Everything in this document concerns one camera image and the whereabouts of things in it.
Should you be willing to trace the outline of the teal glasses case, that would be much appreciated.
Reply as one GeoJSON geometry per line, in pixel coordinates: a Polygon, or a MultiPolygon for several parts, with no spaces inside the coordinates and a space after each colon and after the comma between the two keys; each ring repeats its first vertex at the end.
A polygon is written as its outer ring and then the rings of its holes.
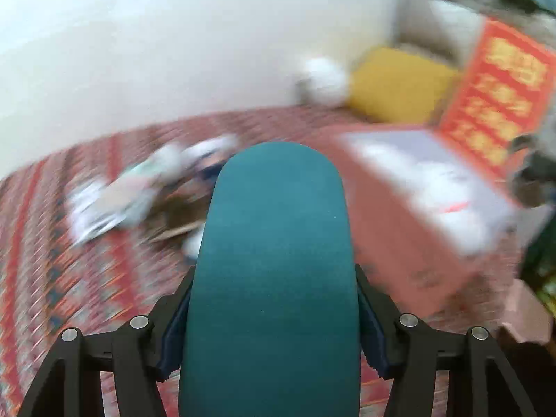
{"type": "Polygon", "coordinates": [[[233,156],[209,206],[180,370],[183,416],[355,416],[356,279],[340,176],[301,144],[233,156]]]}

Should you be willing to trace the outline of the grey packaged puff card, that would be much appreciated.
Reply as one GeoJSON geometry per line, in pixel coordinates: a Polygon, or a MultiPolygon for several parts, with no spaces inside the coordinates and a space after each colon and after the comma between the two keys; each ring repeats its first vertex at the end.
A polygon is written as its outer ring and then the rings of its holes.
{"type": "Polygon", "coordinates": [[[118,227],[139,225],[161,188],[181,172],[178,156],[156,153],[112,182],[97,177],[77,187],[68,199],[73,243],[85,244],[118,227]]]}

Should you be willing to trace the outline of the patterned red bedspread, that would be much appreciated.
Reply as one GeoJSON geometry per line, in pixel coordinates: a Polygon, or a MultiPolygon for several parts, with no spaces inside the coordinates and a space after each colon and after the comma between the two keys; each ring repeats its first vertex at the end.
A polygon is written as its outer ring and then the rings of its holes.
{"type": "Polygon", "coordinates": [[[352,122],[341,110],[282,107],[150,123],[83,142],[17,170],[1,182],[1,412],[18,413],[57,335],[119,328],[175,290],[188,263],[177,247],[155,248],[139,229],[88,244],[69,233],[70,196],[113,179],[169,142],[194,144],[235,134],[242,146],[299,140],[352,122]]]}

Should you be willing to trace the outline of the pink cardboard box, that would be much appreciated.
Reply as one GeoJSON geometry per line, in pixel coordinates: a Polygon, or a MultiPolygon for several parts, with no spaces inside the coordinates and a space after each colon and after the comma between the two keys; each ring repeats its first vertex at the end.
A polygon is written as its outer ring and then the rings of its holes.
{"type": "Polygon", "coordinates": [[[423,317],[499,318],[520,254],[517,208],[480,167],[427,129],[330,126],[305,143],[341,175],[373,284],[423,317]]]}

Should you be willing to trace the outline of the red recruitment sign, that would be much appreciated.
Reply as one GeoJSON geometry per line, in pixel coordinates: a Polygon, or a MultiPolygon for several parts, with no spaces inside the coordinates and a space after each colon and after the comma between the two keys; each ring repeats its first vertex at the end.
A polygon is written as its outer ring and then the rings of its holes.
{"type": "Polygon", "coordinates": [[[555,88],[555,52],[488,19],[438,132],[471,164],[500,178],[511,141],[539,128],[555,88]]]}

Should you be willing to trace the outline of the yellow cushion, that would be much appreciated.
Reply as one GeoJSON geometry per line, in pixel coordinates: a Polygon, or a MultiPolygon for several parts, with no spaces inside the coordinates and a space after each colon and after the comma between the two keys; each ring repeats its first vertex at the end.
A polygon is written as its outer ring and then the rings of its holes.
{"type": "Polygon", "coordinates": [[[459,81],[452,66],[391,47],[372,50],[350,77],[348,106],[383,123],[430,122],[459,81]]]}

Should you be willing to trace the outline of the white fluffy chick plush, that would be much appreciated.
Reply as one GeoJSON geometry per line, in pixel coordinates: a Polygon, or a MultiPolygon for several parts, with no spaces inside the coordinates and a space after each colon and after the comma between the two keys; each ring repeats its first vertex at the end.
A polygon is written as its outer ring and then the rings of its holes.
{"type": "Polygon", "coordinates": [[[302,104],[337,108],[348,100],[349,73],[328,57],[312,57],[302,66],[297,89],[302,104]]]}

